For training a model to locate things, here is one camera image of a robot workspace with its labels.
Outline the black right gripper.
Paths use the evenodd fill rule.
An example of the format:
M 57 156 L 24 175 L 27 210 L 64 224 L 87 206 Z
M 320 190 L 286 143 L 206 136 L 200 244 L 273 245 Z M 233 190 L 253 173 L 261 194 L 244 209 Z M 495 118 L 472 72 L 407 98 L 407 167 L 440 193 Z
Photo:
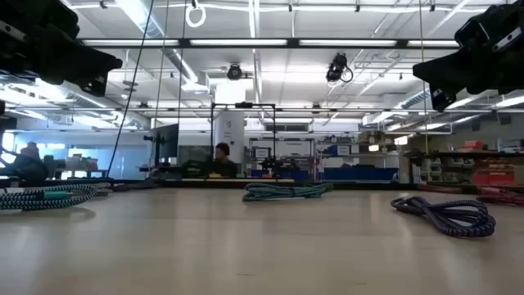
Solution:
M 457 52 L 420 62 L 413 75 L 428 83 L 434 110 L 443 111 L 466 91 L 500 94 L 523 88 L 523 2 L 489 7 L 456 33 Z

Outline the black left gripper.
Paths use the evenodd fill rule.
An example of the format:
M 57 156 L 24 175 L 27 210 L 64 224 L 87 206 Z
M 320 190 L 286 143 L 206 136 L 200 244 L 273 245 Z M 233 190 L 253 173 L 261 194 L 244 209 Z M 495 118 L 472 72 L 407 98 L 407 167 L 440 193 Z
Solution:
M 1 0 L 1 74 L 77 85 L 102 97 L 123 61 L 77 39 L 79 18 L 57 0 Z

